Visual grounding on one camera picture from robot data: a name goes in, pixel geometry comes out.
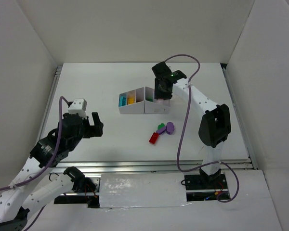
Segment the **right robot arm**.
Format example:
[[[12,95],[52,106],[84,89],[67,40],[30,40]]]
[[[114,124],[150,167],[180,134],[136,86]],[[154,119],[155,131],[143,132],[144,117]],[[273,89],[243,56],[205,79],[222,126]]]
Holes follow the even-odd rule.
[[[181,154],[190,110],[194,109],[199,116],[198,136],[207,148],[207,156],[203,159],[202,165],[193,170],[199,170],[203,184],[213,183],[221,174],[222,148],[231,133],[229,107],[210,100],[191,84],[191,79],[187,78],[182,71],[171,71],[165,62],[153,66],[152,71],[155,76],[154,97],[156,100],[170,100],[173,95],[176,95],[187,102],[177,157]]]

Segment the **purple oval lego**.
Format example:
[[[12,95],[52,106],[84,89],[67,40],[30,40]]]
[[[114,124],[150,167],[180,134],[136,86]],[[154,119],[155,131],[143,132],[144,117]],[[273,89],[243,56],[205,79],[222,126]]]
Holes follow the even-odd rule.
[[[172,122],[168,122],[166,124],[166,133],[169,135],[172,135],[174,133],[175,130],[175,126]]]

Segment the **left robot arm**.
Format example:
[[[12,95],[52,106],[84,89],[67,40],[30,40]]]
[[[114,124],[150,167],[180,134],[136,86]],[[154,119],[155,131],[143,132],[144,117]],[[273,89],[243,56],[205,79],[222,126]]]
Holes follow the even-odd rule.
[[[82,139],[101,137],[103,123],[97,112],[89,118],[65,113],[57,128],[39,140],[30,152],[25,165],[9,186],[0,191],[0,231],[21,231],[28,220],[56,197],[69,191],[95,193],[96,183],[78,168],[66,168],[61,175],[39,190],[38,183],[68,157]]]

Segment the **teal frog flower lego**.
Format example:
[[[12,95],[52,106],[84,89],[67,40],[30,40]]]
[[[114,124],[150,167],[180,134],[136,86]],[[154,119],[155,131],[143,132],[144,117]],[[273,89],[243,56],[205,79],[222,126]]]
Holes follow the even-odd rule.
[[[119,107],[123,107],[123,106],[126,106],[126,105],[127,105],[127,96],[121,94],[121,95],[119,96],[118,106],[119,106]]]

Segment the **red lego brick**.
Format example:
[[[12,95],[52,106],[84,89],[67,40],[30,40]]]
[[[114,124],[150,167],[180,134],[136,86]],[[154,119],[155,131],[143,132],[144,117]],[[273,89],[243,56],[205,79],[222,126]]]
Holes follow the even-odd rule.
[[[151,136],[151,138],[149,139],[149,143],[152,145],[155,145],[157,140],[159,138],[159,134],[157,132],[154,132]]]

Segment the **purple and green lego piece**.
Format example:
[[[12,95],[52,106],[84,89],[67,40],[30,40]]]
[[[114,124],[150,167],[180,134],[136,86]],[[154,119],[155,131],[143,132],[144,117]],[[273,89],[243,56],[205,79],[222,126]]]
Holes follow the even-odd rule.
[[[166,132],[166,128],[167,128],[166,125],[164,123],[161,123],[158,125],[158,129],[156,130],[156,133],[158,135],[161,135]]]

